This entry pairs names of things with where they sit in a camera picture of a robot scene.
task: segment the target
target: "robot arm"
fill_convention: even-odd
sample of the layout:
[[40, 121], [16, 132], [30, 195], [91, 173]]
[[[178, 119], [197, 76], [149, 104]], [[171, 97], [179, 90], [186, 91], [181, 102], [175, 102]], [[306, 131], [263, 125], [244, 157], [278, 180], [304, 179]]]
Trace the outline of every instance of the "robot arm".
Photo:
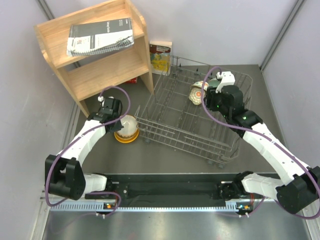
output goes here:
[[[252, 129], [270, 138], [271, 141], [254, 132], [231, 128], [268, 161], [280, 178], [264, 177], [249, 171], [240, 173], [232, 183], [238, 195], [256, 193], [272, 198], [292, 214], [318, 199], [318, 194], [306, 173], [275, 143], [287, 149], [272, 135], [255, 112], [245, 109], [243, 93], [234, 85], [233, 74], [227, 71], [218, 73], [216, 77], [221, 82], [217, 87], [208, 87], [205, 98], [206, 107], [213, 112], [220, 112], [230, 125]], [[318, 166], [310, 168], [306, 163], [298, 161], [319, 183], [320, 168]]]
[[[61, 155], [55, 165], [50, 179], [49, 193], [78, 200], [83, 194], [106, 189], [107, 177], [100, 174], [84, 174], [82, 164], [100, 138], [106, 133], [114, 133], [123, 127], [120, 121], [98, 127], [117, 119], [121, 115], [121, 111], [122, 103], [120, 100], [106, 98], [102, 101], [99, 111], [89, 115], [83, 128], [72, 142], [78, 138], [79, 140]], [[49, 169], [56, 157], [56, 155], [49, 155], [45, 160], [45, 179], [47, 179]]]

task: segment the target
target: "wooden shelf board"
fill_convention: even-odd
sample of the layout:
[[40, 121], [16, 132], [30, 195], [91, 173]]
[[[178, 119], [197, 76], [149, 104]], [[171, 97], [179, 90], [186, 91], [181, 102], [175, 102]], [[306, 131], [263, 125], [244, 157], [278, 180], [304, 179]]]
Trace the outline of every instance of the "wooden shelf board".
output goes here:
[[79, 101], [108, 86], [116, 86], [149, 72], [133, 47], [69, 72], [70, 86]]
[[[84, 21], [80, 21], [77, 24], [88, 24], [94, 22], [103, 22], [114, 19], [130, 18], [130, 14], [127, 10], [122, 9], [113, 13], [106, 14], [101, 17], [92, 17]], [[133, 36], [135, 39], [144, 36], [143, 30], [139, 25], [131, 18]], [[49, 55], [52, 58], [53, 65], [58, 69], [66, 65], [75, 63], [79, 60], [85, 59], [87, 56], [73, 56], [67, 55], [67, 40], [69, 36], [70, 26], [57, 33], [51, 34], [45, 37], [46, 44], [48, 46]]]

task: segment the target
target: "gray table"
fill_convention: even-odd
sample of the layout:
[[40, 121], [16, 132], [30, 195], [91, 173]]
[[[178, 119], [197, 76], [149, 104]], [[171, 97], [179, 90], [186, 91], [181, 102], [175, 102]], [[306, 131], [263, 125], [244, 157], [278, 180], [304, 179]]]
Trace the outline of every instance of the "gray table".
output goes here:
[[[267, 124], [271, 132], [283, 142], [279, 125], [268, 95], [265, 81], [257, 65], [225, 66], [228, 69], [248, 74], [253, 79], [251, 109]], [[150, 96], [142, 82], [121, 86], [130, 95], [130, 114]], [[108, 91], [109, 96], [122, 100], [118, 91]], [[98, 109], [97, 97], [87, 100], [89, 110]], [[85, 121], [80, 115], [77, 132]], [[160, 143], [145, 144], [138, 138], [130, 144], [122, 144], [112, 134], [102, 138], [87, 156], [83, 164], [86, 173], [239, 173], [246, 170], [262, 173], [274, 172], [271, 166], [254, 150], [242, 142], [239, 157], [224, 169], [209, 165], [207, 161], [183, 151], [174, 150]], [[79, 212], [51, 212], [49, 221], [54, 229], [61, 229]], [[305, 221], [279, 209], [275, 203], [264, 203], [249, 219], [224, 217], [205, 212], [118, 212], [105, 220], [86, 216], [77, 220], [61, 234], [54, 235], [47, 224], [44, 239], [113, 239], [113, 240], [264, 240], [264, 239], [310, 239]]]

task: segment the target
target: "dish rack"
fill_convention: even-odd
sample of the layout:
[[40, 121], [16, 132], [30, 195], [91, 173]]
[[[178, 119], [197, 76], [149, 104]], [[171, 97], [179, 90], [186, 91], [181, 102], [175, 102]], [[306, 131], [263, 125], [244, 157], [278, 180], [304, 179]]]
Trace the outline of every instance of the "dish rack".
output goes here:
[[[223, 168], [239, 155], [240, 137], [228, 127], [212, 121], [202, 105], [189, 100], [192, 84], [203, 81], [213, 66], [171, 56], [171, 67], [159, 76], [154, 95], [145, 107], [135, 112], [140, 136], [147, 143], [155, 141], [216, 162]], [[246, 108], [251, 103], [252, 78], [232, 71], [235, 85], [243, 92]], [[219, 112], [211, 112], [219, 121], [226, 122]]]

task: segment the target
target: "red object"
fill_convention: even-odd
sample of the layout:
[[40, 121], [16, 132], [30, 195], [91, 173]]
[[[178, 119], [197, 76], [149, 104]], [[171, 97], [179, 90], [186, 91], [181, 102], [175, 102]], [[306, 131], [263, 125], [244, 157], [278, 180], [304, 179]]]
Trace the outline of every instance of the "red object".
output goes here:
[[127, 84], [136, 84], [138, 82], [138, 77], [132, 78], [129, 81], [126, 81]]

